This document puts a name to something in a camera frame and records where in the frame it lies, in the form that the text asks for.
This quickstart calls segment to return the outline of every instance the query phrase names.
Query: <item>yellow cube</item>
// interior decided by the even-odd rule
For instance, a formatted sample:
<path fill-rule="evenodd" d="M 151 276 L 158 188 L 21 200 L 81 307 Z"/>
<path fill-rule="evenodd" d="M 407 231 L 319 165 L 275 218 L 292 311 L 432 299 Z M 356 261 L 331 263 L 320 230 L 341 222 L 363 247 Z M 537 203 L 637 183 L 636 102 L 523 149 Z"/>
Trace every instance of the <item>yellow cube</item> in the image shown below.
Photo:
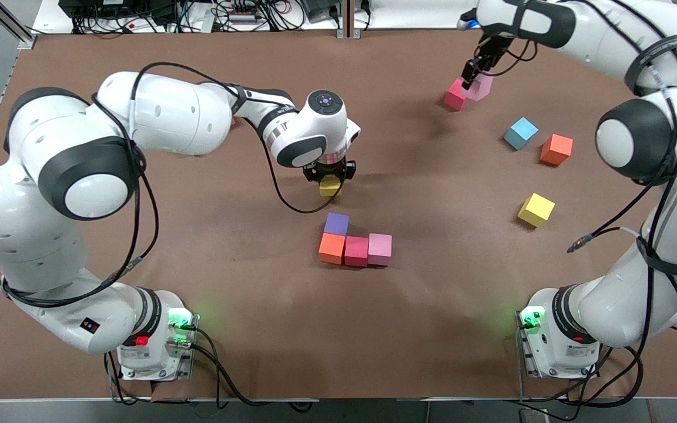
<path fill-rule="evenodd" d="M 333 196 L 339 187 L 341 187 L 341 180 L 332 174 L 327 174 L 320 181 L 320 196 Z"/>
<path fill-rule="evenodd" d="M 518 217 L 534 227 L 540 227 L 548 221 L 554 207 L 555 203 L 552 201 L 543 196 L 532 194 L 521 206 Z"/>

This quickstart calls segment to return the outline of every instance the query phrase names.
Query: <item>light blue cube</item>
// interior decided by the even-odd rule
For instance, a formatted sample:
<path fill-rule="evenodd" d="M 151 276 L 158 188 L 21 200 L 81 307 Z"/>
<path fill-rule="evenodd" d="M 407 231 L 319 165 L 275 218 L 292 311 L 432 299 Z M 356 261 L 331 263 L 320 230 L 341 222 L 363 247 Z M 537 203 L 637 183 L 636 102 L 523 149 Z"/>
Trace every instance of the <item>light blue cube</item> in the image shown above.
<path fill-rule="evenodd" d="M 524 145 L 527 145 L 529 139 L 537 133 L 537 126 L 532 125 L 527 118 L 522 117 L 517 123 L 511 125 L 508 132 L 505 133 L 505 141 L 512 145 L 513 148 L 521 150 Z"/>

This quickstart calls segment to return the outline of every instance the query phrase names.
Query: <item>metal post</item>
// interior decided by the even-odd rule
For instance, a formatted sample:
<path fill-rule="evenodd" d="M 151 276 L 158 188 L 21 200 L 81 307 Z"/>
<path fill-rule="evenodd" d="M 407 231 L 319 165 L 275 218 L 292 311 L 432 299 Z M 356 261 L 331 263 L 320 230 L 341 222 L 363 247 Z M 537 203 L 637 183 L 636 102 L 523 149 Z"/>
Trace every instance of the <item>metal post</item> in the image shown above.
<path fill-rule="evenodd" d="M 360 30 L 354 27 L 355 5 L 354 0 L 341 0 L 341 28 L 336 34 L 344 40 L 360 38 Z"/>
<path fill-rule="evenodd" d="M 30 50 L 33 48 L 35 36 L 30 33 L 27 27 L 17 21 L 17 18 L 11 11 L 8 11 L 2 3 L 0 3 L 0 24 L 5 27 L 14 38 L 19 40 L 17 50 Z"/>

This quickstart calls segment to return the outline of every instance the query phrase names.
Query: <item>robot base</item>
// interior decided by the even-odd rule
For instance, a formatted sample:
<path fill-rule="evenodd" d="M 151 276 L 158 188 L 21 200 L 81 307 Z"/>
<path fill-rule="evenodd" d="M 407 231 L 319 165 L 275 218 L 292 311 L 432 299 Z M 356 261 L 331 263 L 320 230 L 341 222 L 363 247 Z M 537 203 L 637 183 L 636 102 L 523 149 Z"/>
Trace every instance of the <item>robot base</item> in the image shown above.
<path fill-rule="evenodd" d="M 552 313 L 553 297 L 558 290 L 538 291 L 519 315 L 519 322 L 532 326 L 519 330 L 524 363 L 529 377 L 583 378 L 599 358 L 599 343 L 581 344 L 566 337 L 557 327 Z"/>
<path fill-rule="evenodd" d="M 190 345 L 195 343 L 197 332 L 175 324 L 182 315 L 183 326 L 198 327 L 199 315 L 186 310 L 182 300 L 171 292 L 156 291 L 156 295 L 161 300 L 161 323 L 147 345 L 121 345 L 116 349 L 123 380 L 171 382 L 192 377 L 195 350 Z"/>

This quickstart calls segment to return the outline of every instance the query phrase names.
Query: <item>pink cube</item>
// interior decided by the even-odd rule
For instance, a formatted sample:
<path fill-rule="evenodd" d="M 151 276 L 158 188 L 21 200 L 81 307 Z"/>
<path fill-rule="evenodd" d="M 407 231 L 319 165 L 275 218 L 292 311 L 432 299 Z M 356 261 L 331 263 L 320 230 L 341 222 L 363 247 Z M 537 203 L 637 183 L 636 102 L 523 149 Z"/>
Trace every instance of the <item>pink cube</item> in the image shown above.
<path fill-rule="evenodd" d="M 492 87 L 492 77 L 487 75 L 477 75 L 469 89 L 463 89 L 463 95 L 478 102 L 487 94 L 490 94 Z"/>
<path fill-rule="evenodd" d="M 347 266 L 367 267 L 368 238 L 347 236 L 344 247 L 344 264 Z"/>
<path fill-rule="evenodd" d="M 454 83 L 451 84 L 451 88 L 448 89 L 448 93 L 445 94 L 445 104 L 448 107 L 459 112 L 462 107 L 464 107 L 464 102 L 467 101 L 467 96 L 464 93 L 464 89 L 461 86 L 461 80 L 457 79 Z"/>
<path fill-rule="evenodd" d="M 389 265 L 393 237 L 381 233 L 371 233 L 369 241 L 367 262 L 376 266 Z"/>

